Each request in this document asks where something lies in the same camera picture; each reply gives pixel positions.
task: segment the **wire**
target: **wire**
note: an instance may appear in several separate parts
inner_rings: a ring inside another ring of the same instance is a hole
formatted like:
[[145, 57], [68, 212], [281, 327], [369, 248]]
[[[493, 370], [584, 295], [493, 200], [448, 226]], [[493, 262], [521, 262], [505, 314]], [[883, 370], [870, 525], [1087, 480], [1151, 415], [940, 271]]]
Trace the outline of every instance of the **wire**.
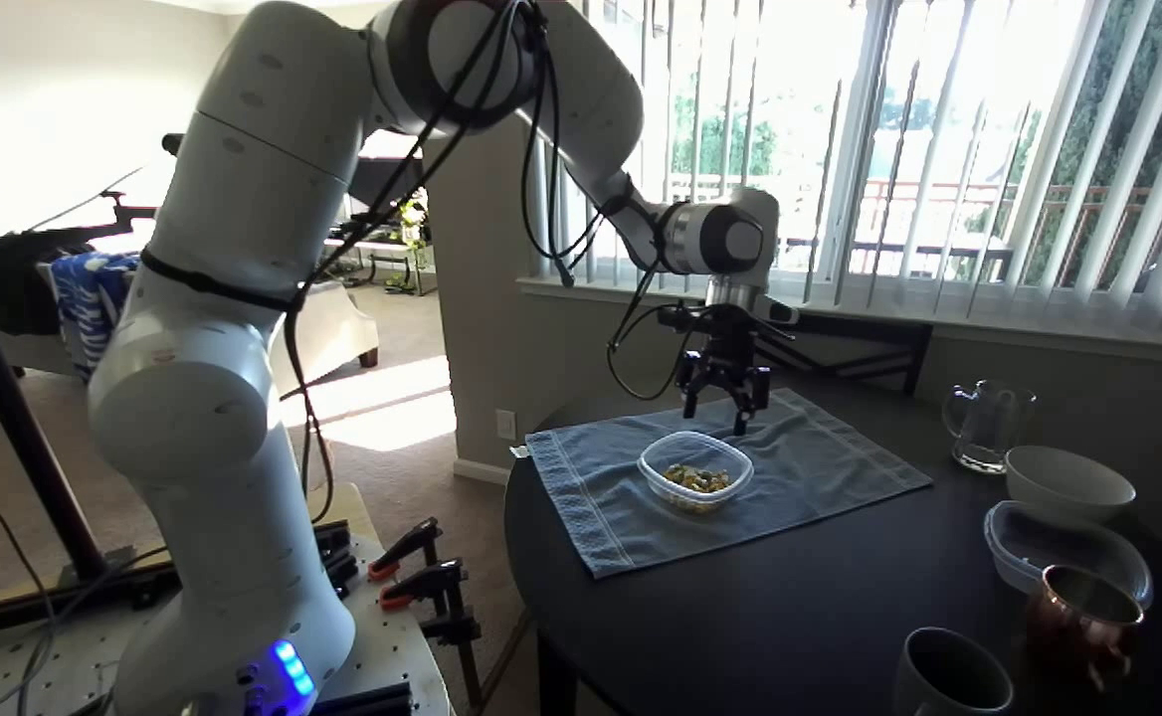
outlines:
[[31, 568], [31, 556], [25, 553], [15, 530], [11, 530], [11, 519], [6, 519], [3, 514], [0, 514], [0, 534], [6, 538], [11, 553], [19, 556], [27, 582], [36, 583], [36, 591], [38, 591], [38, 602], [44, 602], [44, 608], [54, 612], [54, 608], [52, 608], [52, 591], [47, 591], [47, 583], [44, 583], [38, 571]]
[[31, 653], [27, 653], [27, 659], [25, 659], [19, 689], [11, 689], [11, 690], [19, 690], [19, 700], [15, 700], [15, 716], [27, 712], [27, 689], [31, 689], [31, 681], [36, 681], [36, 671], [47, 663], [44, 656], [52, 653], [54, 632], [63, 627], [63, 619], [68, 619], [76, 608], [84, 608], [98, 588], [108, 588], [116, 575], [121, 575], [129, 564], [149, 562], [149, 556], [157, 556], [157, 553], [166, 553], [166, 545], [145, 547], [145, 553], [129, 553], [128, 562], [116, 562], [116, 564], [111, 564], [108, 571], [98, 571], [86, 588], [80, 588], [58, 612], [47, 617], [47, 624], [38, 627], [38, 639], [31, 643]]
[[[521, 173], [517, 173], [517, 183], [521, 183], [521, 226], [526, 226], [527, 248], [555, 271], [555, 278], [566, 286], [574, 286], [574, 267], [591, 248], [591, 222], [596, 222], [596, 216], [584, 222], [584, 232], [567, 248], [555, 244], [555, 205], [559, 205], [559, 195], [555, 195], [555, 187], [559, 187], [559, 143], [555, 143], [555, 136], [559, 136], [559, 96], [555, 96], [555, 69], [554, 69], [554, 57], [547, 57], [545, 43], [542, 43], [542, 73], [545, 73], [545, 78], [535, 82], [535, 96], [533, 96], [533, 120], [527, 120], [527, 139], [526, 139]], [[535, 155], [545, 99], [547, 99], [547, 136], [554, 139], [547, 139], [547, 172], [545, 172], [545, 248], [542, 248], [535, 226], [533, 226], [533, 216], [527, 216], [527, 195], [533, 195], [527, 192], [527, 180], [533, 180], [533, 155]]]
[[[320, 505], [319, 514], [310, 517], [315, 525], [326, 519], [328, 505], [334, 505], [334, 461], [328, 461], [328, 449], [326, 449], [326, 436], [320, 436], [320, 423], [315, 415], [315, 401], [310, 401], [310, 384], [306, 384], [306, 370], [302, 370], [302, 352], [299, 352], [299, 309], [310, 295], [310, 286], [356, 244], [364, 237], [373, 226], [381, 226], [389, 216], [381, 216], [381, 202], [387, 195], [393, 192], [393, 183], [404, 173], [404, 167], [421, 155], [424, 139], [432, 136], [432, 127], [444, 120], [444, 112], [458, 102], [458, 90], [465, 88], [470, 73], [478, 69], [478, 61], [486, 57], [493, 33], [501, 25], [513, 19], [513, 5], [501, 5], [501, 12], [486, 25], [486, 33], [478, 37], [474, 51], [465, 57], [465, 62], [458, 69], [453, 77], [453, 88], [444, 90], [444, 99], [432, 106], [432, 114], [424, 120], [424, 127], [416, 132], [415, 145], [404, 149], [404, 160], [389, 172], [389, 180], [381, 183], [381, 192], [373, 195], [369, 212], [364, 212], [364, 226], [361, 232], [347, 232], [347, 237], [306, 273], [306, 282], [299, 286], [290, 309], [287, 309], [287, 327], [281, 327], [281, 336], [287, 336], [287, 359], [290, 359], [290, 370], [294, 370], [294, 381], [299, 381], [299, 392], [302, 392], [302, 415], [306, 415], [306, 424], [302, 424], [302, 488], [310, 480], [310, 441], [319, 449], [319, 461], [320, 461]], [[507, 33], [495, 33], [495, 57], [493, 57], [493, 69], [486, 73], [486, 82], [474, 99], [474, 106], [482, 106], [493, 90], [493, 78], [501, 73], [501, 57], [505, 57], [505, 37]], [[465, 124], [458, 124], [453, 139], [438, 149], [438, 160], [416, 173], [416, 183], [404, 192], [415, 195], [416, 187], [430, 183], [432, 172], [440, 172], [440, 163], [453, 155], [453, 145], [465, 139]]]
[[54, 218], [63, 218], [63, 216], [71, 216], [71, 212], [86, 205], [86, 202], [98, 202], [98, 195], [103, 195], [103, 192], [111, 192], [116, 183], [121, 183], [121, 180], [129, 180], [129, 173], [137, 173], [141, 167], [145, 167], [145, 163], [137, 163], [137, 167], [121, 172], [119, 180], [103, 183], [96, 195], [86, 195], [86, 200], [80, 200], [80, 202], [68, 202], [63, 212], [54, 212], [54, 216], [47, 216], [47, 218], [31, 222], [27, 232], [38, 232], [38, 226], [47, 226], [47, 222], [54, 222]]
[[616, 328], [612, 328], [612, 336], [610, 336], [610, 352], [606, 352], [610, 377], [619, 384], [619, 392], [628, 392], [628, 399], [637, 399], [637, 401], [655, 401], [655, 399], [673, 384], [673, 377], [675, 377], [675, 363], [673, 363], [669, 372], [661, 377], [661, 384], [653, 384], [649, 392], [641, 392], [641, 391], [628, 384], [628, 381], [619, 377], [619, 370], [616, 370], [616, 352], [619, 352], [623, 336], [628, 336], [649, 314], [655, 314], [655, 307], [637, 309], [637, 307], [645, 303], [649, 286], [653, 286], [653, 273], [655, 273], [655, 271], [645, 271], [645, 273], [641, 273], [641, 282], [637, 282], [637, 290], [628, 295], [623, 314], [619, 314], [619, 320], [616, 320]]
[[86, 598], [96, 598], [108, 582], [116, 582], [121, 568], [129, 568], [136, 562], [145, 562], [145, 556], [156, 556], [156, 553], [161, 553], [161, 547], [145, 547], [145, 553], [136, 553], [136, 556], [111, 564], [111, 568], [98, 571], [86, 588], [80, 588], [80, 591], [63, 603], [63, 612], [54, 612], [47, 583], [44, 583], [38, 571], [31, 568], [31, 556], [27, 556], [27, 547], [19, 545], [19, 538], [15, 538], [15, 530], [11, 530], [11, 519], [6, 519], [3, 514], [0, 514], [0, 534], [6, 538], [11, 553], [19, 556], [25, 571], [27, 571], [31, 583], [36, 583], [36, 598], [44, 602], [44, 612], [47, 612], [44, 632], [38, 632], [36, 649], [27, 653], [27, 659], [25, 659], [25, 676], [19, 676], [19, 684], [6, 689], [6, 690], [0, 696], [0, 702], [6, 702], [11, 696], [19, 696], [15, 712], [25, 716], [25, 712], [27, 712], [27, 684], [31, 684], [31, 676], [44, 668], [44, 656], [38, 656], [38, 653], [47, 653], [47, 643], [54, 639], [54, 627], [58, 627], [58, 624], [63, 624], [63, 619], [68, 619]]

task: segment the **chair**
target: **chair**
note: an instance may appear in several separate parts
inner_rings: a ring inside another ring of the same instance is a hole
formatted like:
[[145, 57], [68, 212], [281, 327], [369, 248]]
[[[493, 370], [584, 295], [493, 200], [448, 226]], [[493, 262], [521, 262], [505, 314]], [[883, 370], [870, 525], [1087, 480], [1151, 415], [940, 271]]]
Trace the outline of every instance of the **chair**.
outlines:
[[785, 307], [775, 307], [771, 318], [781, 327], [754, 336], [754, 348], [771, 363], [846, 381], [899, 381], [899, 392], [915, 392], [932, 347], [932, 320], [859, 314], [790, 318]]

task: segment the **window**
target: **window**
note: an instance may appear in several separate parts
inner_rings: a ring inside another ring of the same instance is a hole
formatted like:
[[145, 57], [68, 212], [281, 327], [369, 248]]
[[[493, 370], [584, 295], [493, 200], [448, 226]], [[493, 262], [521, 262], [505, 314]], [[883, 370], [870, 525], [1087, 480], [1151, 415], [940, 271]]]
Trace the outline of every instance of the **window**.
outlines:
[[[1162, 335], [1162, 0], [579, 12], [645, 88], [628, 160], [645, 195], [721, 200], [746, 183], [781, 200], [771, 297]], [[559, 232], [584, 216], [567, 192]], [[612, 232], [575, 278], [632, 278]]]

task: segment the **cup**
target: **cup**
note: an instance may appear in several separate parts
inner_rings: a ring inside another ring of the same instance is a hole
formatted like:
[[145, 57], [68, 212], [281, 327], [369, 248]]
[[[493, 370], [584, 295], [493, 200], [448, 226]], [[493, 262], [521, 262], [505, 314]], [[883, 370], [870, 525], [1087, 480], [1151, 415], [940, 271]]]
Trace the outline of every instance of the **cup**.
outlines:
[[1106, 690], [1131, 676], [1143, 619], [1143, 603], [1098, 571], [1046, 564], [1027, 608], [1027, 656]]
[[1006, 473], [1006, 449], [1034, 401], [1030, 391], [996, 377], [952, 381], [944, 399], [944, 428], [954, 465], [972, 473]]
[[997, 716], [1013, 681], [980, 639], [921, 624], [904, 636], [893, 716]]

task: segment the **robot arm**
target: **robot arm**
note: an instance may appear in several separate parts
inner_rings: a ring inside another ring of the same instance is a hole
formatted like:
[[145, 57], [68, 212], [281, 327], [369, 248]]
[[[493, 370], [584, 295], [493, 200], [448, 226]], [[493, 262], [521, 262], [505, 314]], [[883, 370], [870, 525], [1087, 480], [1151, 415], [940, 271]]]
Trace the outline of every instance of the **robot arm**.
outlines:
[[[513, 43], [482, 62], [488, 99], [458, 90], [444, 106], [444, 88], [462, 78], [453, 57], [478, 51], [478, 26], [505, 14]], [[566, 0], [545, 5], [399, 5], [369, 25], [379, 37], [373, 69], [399, 88], [403, 127], [440, 112], [444, 124], [486, 127], [507, 112], [533, 120], [584, 200], [616, 226], [628, 259], [645, 271], [710, 273], [709, 303], [753, 303], [771, 267], [775, 200], [763, 192], [737, 192], [730, 202], [649, 202], [619, 172], [641, 139], [641, 88], [612, 47]]]
[[415, 88], [393, 90], [415, 102], [415, 114], [440, 112], [440, 88], [462, 78], [458, 61], [421, 51], [421, 43], [411, 38], [430, 37], [424, 47], [470, 47], [474, 26], [488, 26], [493, 12], [507, 12], [501, 37], [517, 47], [501, 51], [495, 62], [486, 62], [486, 88], [495, 88], [495, 99], [478, 102], [465, 90], [462, 106], [444, 120], [486, 127], [517, 106], [517, 114], [559, 149], [559, 167], [616, 226], [641, 271], [710, 278], [704, 309], [669, 309], [661, 320], [709, 335], [704, 348], [688, 348], [679, 359], [685, 415], [696, 408], [696, 392], [704, 384], [721, 384], [737, 401], [738, 435], [744, 423], [767, 405], [767, 370], [754, 366], [753, 348], [753, 309], [763, 303], [767, 267], [775, 253], [775, 200], [738, 187], [730, 202], [649, 202], [619, 172], [641, 139], [641, 88], [612, 47], [566, 0], [501, 9], [403, 5], [373, 25], [381, 37], [381, 43], [373, 43], [381, 47], [373, 62], [379, 77], [389, 77], [399, 88]]
[[[566, 0], [403, 0], [361, 33], [258, 5], [202, 88], [86, 391], [92, 435], [149, 505], [182, 582], [121, 656], [116, 712], [310, 712], [342, 668], [352, 617], [315, 553], [265, 347], [319, 267], [364, 136], [513, 112], [542, 112], [637, 267], [716, 273], [721, 314], [763, 290], [775, 202], [641, 200], [619, 172], [641, 90]], [[746, 366], [737, 328], [721, 335], [716, 359]]]

